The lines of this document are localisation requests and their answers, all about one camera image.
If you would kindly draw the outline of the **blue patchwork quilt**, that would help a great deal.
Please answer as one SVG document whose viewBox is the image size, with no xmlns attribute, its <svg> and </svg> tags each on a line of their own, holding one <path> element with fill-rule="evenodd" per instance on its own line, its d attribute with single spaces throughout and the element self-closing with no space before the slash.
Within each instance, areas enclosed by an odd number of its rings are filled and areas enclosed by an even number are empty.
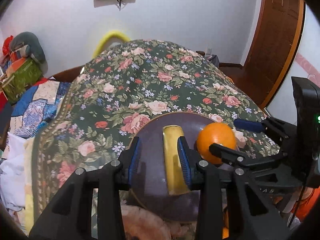
<svg viewBox="0 0 320 240">
<path fill-rule="evenodd" d="M 70 85 L 69 82 L 48 80 L 29 88 L 14 107 L 9 132 L 24 139 L 34 137 L 55 118 Z"/>
</svg>

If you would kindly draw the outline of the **grey plush toy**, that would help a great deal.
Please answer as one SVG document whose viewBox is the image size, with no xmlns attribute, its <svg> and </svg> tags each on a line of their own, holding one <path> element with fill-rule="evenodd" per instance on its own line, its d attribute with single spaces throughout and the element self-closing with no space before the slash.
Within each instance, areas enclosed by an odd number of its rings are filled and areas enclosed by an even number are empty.
<svg viewBox="0 0 320 240">
<path fill-rule="evenodd" d="M 48 72 L 48 64 L 42 46 L 37 36 L 31 32 L 22 32 L 15 36 L 9 43 L 10 61 L 14 63 L 20 59 L 33 59 L 42 70 Z"/>
</svg>

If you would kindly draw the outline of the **yellow banana piece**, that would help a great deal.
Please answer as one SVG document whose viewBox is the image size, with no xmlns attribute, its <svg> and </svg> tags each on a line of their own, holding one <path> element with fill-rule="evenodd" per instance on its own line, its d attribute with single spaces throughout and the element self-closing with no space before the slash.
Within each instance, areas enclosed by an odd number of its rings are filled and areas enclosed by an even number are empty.
<svg viewBox="0 0 320 240">
<path fill-rule="evenodd" d="M 184 136 L 184 133 L 180 126 L 168 125 L 163 127 L 165 175 L 170 196 L 179 196 L 190 192 L 184 182 L 178 156 L 177 141 L 181 136 Z"/>
</svg>

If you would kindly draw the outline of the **yellow foam headboard arch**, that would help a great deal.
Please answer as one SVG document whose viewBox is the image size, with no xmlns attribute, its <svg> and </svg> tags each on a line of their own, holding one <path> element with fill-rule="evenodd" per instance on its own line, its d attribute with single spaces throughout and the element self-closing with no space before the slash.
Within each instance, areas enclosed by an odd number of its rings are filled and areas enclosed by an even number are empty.
<svg viewBox="0 0 320 240">
<path fill-rule="evenodd" d="M 124 33 L 122 33 L 121 31 L 118 31 L 118 30 L 111 30 L 111 31 L 108 31 L 99 41 L 98 45 L 96 46 L 95 50 L 93 51 L 93 55 L 92 55 L 92 58 L 95 58 L 97 57 L 103 50 L 104 50 L 104 47 L 107 45 L 107 44 L 111 44 L 111 42 L 113 40 L 117 40 L 117 41 L 120 41 L 120 42 L 129 42 L 130 41 L 130 38 L 125 35 Z"/>
</svg>

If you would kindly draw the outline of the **large orange with sticker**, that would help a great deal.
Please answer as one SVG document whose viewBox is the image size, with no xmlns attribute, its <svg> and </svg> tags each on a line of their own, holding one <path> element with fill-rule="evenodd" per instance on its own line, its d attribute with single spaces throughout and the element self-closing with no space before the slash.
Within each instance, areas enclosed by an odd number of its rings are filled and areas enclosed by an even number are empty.
<svg viewBox="0 0 320 240">
<path fill-rule="evenodd" d="M 221 158 L 213 156 L 209 151 L 209 147 L 213 143 L 225 146 L 232 150 L 237 149 L 236 137 L 232 129 L 224 123 L 213 122 L 208 124 L 199 132 L 196 141 L 197 151 L 204 160 L 214 165 L 221 165 Z"/>
</svg>

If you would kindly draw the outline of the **floral green blanket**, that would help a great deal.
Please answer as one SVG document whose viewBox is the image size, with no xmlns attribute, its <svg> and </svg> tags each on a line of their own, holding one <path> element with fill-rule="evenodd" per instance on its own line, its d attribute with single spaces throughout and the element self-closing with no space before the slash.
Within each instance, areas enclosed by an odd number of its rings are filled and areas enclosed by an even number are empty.
<svg viewBox="0 0 320 240">
<path fill-rule="evenodd" d="M 32 180 L 25 198 L 27 227 L 39 221 L 76 168 L 101 168 L 119 157 L 144 125 L 175 112 L 228 125 L 237 118 L 266 117 L 216 64 L 178 44 L 134 40 L 87 63 L 56 117 L 35 136 L 27 163 Z"/>
</svg>

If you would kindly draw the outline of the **green gift box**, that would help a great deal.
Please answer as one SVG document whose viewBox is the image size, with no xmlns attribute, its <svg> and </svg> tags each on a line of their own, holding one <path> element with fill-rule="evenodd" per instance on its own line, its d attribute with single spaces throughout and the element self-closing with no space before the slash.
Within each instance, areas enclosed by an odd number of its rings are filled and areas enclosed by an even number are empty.
<svg viewBox="0 0 320 240">
<path fill-rule="evenodd" d="M 39 65 L 30 57 L 20 58 L 10 65 L 18 67 L 14 73 L 10 74 L 1 86 L 10 104 L 15 104 L 22 94 L 43 77 Z"/>
</svg>

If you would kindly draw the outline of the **brown wooden door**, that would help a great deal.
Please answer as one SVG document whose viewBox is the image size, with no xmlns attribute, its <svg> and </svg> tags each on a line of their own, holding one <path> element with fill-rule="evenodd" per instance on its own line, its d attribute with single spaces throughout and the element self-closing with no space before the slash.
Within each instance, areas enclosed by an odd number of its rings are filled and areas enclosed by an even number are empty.
<svg viewBox="0 0 320 240">
<path fill-rule="evenodd" d="M 260 108 L 268 106 L 291 67 L 304 15 L 304 0 L 261 0 L 257 27 L 238 84 Z"/>
</svg>

